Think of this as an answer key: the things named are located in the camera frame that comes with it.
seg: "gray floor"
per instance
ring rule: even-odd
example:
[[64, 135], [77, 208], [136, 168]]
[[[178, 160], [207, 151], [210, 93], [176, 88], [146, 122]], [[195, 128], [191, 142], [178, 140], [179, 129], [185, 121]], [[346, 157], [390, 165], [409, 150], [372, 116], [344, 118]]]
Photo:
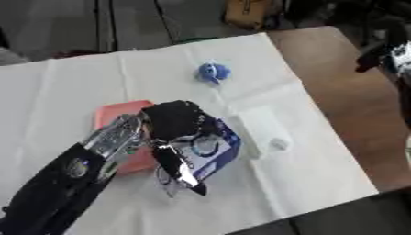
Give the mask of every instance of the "gray floor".
[[[170, 45], [153, 0], [115, 0], [120, 50]], [[220, 22], [224, 0], [160, 0], [174, 39], [228, 37], [248, 33]], [[102, 46], [109, 38], [107, 0], [102, 5]], [[94, 0], [0, 2], [0, 26], [14, 51], [33, 60], [68, 50], [95, 50]]]

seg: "robotic hand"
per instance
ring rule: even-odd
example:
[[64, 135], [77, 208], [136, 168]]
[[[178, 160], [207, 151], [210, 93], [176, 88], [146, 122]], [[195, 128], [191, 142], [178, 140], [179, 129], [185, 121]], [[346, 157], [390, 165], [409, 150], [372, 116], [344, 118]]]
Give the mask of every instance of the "robotic hand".
[[403, 120], [411, 129], [411, 41], [405, 24], [397, 18], [379, 22], [378, 28], [387, 29], [386, 41], [365, 52], [357, 60], [358, 73], [383, 65], [396, 74], [396, 85]]
[[171, 145], [187, 136], [219, 134], [216, 121], [191, 102], [148, 107], [121, 115], [76, 143], [30, 179], [0, 219], [1, 235], [60, 235], [93, 203], [129, 154], [150, 145], [153, 156], [174, 180], [200, 195], [206, 186], [188, 171]]

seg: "blue plush toy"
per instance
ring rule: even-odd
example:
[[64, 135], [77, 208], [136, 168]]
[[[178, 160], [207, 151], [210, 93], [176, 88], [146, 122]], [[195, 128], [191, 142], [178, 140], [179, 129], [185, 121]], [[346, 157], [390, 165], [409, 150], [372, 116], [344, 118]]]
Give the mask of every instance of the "blue plush toy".
[[211, 81], [214, 84], [220, 84], [218, 80], [228, 78], [231, 70], [224, 65], [208, 62], [200, 66], [198, 74], [201, 79]]

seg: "brown table surface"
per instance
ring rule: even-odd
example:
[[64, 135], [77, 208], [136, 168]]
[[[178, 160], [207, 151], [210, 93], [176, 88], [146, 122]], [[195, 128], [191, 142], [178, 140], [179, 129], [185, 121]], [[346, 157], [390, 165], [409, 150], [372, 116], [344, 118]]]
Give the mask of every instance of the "brown table surface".
[[394, 85], [377, 69], [355, 73], [360, 52], [336, 28], [268, 34], [376, 187], [411, 185]]

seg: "white tablecloth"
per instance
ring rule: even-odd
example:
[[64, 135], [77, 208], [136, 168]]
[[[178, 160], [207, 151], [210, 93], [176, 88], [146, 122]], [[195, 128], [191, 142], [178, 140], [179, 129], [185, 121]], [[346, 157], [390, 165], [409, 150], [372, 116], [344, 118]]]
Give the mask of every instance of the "white tablecloth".
[[[219, 87], [194, 78], [210, 61], [232, 70]], [[228, 122], [267, 106], [293, 146], [255, 159], [244, 138], [239, 158], [207, 180], [205, 197], [168, 198], [151, 173], [119, 177], [68, 234], [223, 234], [377, 193], [278, 50], [257, 34], [0, 67], [0, 205], [87, 136], [98, 107], [139, 99], [192, 100]]]

